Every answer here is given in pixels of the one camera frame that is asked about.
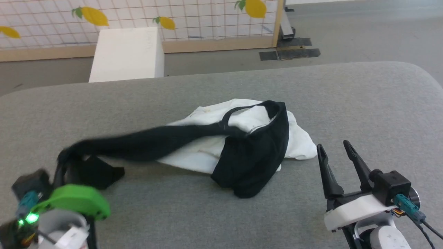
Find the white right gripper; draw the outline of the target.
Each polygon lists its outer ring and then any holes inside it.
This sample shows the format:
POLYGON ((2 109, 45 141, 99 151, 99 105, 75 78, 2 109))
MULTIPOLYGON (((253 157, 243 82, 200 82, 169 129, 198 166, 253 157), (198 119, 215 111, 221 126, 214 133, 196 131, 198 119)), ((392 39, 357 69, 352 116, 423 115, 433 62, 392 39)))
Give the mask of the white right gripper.
MULTIPOLYGON (((360 189, 364 192, 372 191, 370 169, 348 140, 343 141, 348 158, 353 162, 360 181, 360 189)), ((326 202, 324 224, 327 231, 338 230, 347 225, 361 223, 361 225, 389 225, 396 227, 391 210, 394 205, 385 205, 373 194, 352 193, 344 194, 343 188, 328 164, 328 156, 322 144, 318 144, 317 156, 326 202)))

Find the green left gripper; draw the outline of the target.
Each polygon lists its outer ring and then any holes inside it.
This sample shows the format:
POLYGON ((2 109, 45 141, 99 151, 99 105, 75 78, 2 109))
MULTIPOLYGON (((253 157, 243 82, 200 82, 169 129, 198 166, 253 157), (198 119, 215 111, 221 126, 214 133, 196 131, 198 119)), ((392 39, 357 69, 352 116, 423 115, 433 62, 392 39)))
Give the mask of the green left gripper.
POLYGON ((85 160, 58 162, 47 200, 37 203, 31 212, 40 214, 52 209, 73 211, 94 220, 104 220, 111 215, 110 205, 101 193, 82 179, 85 160))

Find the white and black T-shirt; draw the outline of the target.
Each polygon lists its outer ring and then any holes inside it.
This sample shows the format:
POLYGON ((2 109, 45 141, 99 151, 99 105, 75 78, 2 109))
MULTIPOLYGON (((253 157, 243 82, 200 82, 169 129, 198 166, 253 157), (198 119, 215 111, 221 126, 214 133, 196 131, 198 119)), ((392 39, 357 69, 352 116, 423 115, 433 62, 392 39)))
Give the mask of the white and black T-shirt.
POLYGON ((246 199, 263 189, 284 159, 316 156, 310 135, 284 102, 232 99, 200 106, 166 126, 81 140, 61 151, 57 162, 90 157, 157 161, 209 174, 218 186, 246 199))

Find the grey fabric table cover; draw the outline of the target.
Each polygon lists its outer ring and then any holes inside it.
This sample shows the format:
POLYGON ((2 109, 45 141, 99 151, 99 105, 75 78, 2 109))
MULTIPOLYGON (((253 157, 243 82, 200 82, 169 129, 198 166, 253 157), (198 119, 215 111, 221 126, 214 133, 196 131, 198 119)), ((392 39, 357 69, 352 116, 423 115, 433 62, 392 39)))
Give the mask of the grey fabric table cover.
MULTIPOLYGON (((0 96, 0 222, 22 174, 54 172, 63 148, 163 126, 234 98, 283 101, 321 143, 345 192, 358 191, 348 140, 370 169, 396 170, 443 234, 443 87, 403 62, 327 64, 38 87, 0 96)), ((323 222, 326 200, 316 158, 286 160, 264 189, 241 200, 206 174, 157 163, 130 164, 103 192, 111 216, 97 224, 102 249, 341 249, 323 222)))

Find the white rectangular box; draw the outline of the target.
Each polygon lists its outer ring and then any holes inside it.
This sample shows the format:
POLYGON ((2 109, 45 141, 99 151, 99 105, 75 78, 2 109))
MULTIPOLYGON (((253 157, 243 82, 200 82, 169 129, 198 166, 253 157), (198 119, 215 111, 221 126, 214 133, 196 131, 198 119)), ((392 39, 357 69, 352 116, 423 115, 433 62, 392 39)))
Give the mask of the white rectangular box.
POLYGON ((102 29, 89 82, 164 77, 165 54, 157 27, 102 29))

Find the lemon print grid partition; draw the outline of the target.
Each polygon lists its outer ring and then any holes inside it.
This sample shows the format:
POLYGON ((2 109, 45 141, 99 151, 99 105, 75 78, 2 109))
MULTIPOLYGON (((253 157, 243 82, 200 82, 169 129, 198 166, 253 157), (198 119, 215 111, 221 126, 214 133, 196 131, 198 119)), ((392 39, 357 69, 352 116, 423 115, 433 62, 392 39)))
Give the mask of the lemon print grid partition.
POLYGON ((272 48, 284 0, 0 0, 0 62, 93 56, 107 29, 157 28, 165 53, 272 48))

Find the metal post base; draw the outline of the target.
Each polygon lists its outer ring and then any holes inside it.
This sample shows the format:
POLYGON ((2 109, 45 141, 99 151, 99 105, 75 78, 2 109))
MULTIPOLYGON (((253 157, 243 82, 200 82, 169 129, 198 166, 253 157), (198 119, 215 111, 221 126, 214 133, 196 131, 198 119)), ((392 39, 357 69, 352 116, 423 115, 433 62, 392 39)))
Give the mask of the metal post base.
POLYGON ((290 24, 288 13, 293 13, 294 8, 287 6, 287 0, 283 0, 283 8, 280 18, 280 36, 282 40, 290 41, 295 38, 296 30, 290 24))

